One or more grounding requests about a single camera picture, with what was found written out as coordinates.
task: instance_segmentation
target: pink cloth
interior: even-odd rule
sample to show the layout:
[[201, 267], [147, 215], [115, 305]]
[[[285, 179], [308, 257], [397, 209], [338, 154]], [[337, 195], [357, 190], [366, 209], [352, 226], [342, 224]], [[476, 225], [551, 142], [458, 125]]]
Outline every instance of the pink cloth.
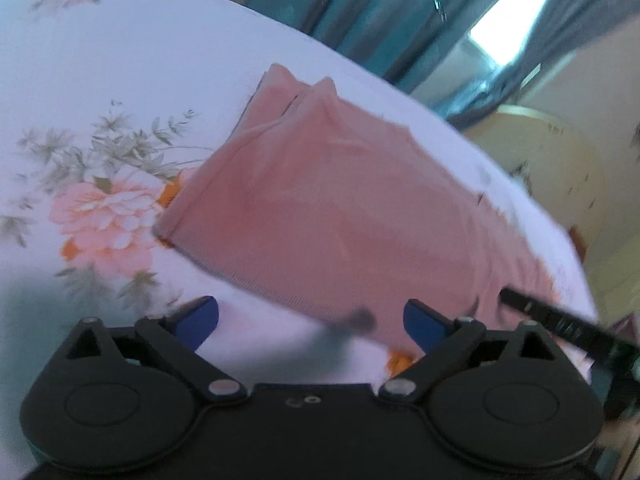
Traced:
[[409, 352], [409, 298], [492, 329], [520, 320], [498, 306], [502, 287], [554, 298], [526, 241], [407, 128], [343, 101], [328, 78], [308, 86], [276, 64], [156, 233], [304, 314], [341, 322], [364, 307], [369, 336]]

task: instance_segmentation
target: window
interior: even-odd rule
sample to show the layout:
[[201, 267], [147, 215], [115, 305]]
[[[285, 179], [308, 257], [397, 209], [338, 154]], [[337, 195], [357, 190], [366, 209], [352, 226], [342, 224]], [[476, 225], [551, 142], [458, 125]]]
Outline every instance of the window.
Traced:
[[469, 36], [499, 66], [516, 57], [546, 0], [499, 0]]

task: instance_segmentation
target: bed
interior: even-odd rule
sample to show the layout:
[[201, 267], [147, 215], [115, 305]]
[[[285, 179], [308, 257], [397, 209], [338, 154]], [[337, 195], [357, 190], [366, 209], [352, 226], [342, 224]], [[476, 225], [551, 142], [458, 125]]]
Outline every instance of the bed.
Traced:
[[[227, 0], [2, 1], [2, 478], [20, 478], [34, 464], [20, 436], [18, 406], [82, 316], [129, 324], [210, 294], [220, 304], [220, 326], [198, 352], [248, 385], [364, 382], [377, 387], [388, 377], [384, 346], [336, 334], [218, 280], [158, 240], [141, 242], [125, 256], [105, 257], [100, 269], [81, 272], [68, 264], [78, 248], [52, 214], [56, 193], [69, 179], [82, 180], [96, 164], [114, 164], [117, 146], [105, 145], [103, 133], [140, 132], [150, 143], [140, 144], [122, 179], [126, 193], [114, 205], [135, 218], [132, 228], [147, 232], [163, 202], [177, 193], [176, 176], [198, 167], [225, 142], [274, 62], [309, 83], [330, 76], [344, 99], [409, 126], [463, 186], [483, 194], [518, 226], [552, 275], [562, 305], [597, 319], [564, 229], [421, 104], [305, 34]], [[127, 188], [132, 173], [142, 186]], [[97, 189], [109, 185], [99, 178], [92, 184]], [[137, 271], [130, 278], [118, 277], [132, 268]], [[580, 364], [578, 353], [572, 357]]]

